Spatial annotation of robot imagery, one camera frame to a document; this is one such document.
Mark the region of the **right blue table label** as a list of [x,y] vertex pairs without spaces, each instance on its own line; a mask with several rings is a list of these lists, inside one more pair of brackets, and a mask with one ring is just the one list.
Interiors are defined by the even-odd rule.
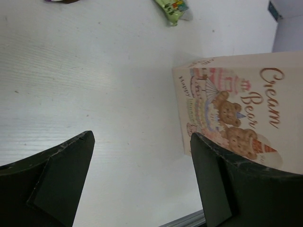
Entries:
[[269,13],[271,14],[271,16],[276,22],[279,22],[279,20],[283,19],[283,16],[280,14],[279,10],[274,5],[273,1],[270,0],[268,2],[267,10],[269,11]]

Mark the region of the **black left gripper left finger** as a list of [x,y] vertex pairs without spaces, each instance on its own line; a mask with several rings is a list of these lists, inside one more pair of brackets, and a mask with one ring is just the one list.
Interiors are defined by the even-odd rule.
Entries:
[[0,167],[2,227],[71,227],[94,150],[92,131]]

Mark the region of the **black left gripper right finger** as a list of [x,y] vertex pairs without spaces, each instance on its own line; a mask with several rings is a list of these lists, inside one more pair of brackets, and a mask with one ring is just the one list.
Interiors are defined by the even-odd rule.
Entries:
[[207,227],[302,226],[302,175],[250,161],[199,133],[190,146]]

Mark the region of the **brown chocolate bar wrapper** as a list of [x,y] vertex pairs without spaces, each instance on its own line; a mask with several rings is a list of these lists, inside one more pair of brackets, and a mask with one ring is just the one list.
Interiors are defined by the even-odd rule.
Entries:
[[72,4],[80,0],[45,0],[45,2],[58,3],[58,4]]

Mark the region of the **aluminium table front rail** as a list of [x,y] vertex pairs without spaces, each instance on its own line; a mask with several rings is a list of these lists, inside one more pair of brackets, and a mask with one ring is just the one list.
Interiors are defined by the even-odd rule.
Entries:
[[196,211],[182,218],[176,219],[160,227],[206,227],[206,219],[203,210]]

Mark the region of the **green gummy snack packet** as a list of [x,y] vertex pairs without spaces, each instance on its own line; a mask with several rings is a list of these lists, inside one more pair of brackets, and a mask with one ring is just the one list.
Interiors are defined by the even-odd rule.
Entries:
[[154,2],[164,12],[169,26],[177,26],[179,20],[193,20],[193,13],[187,0],[155,0]]

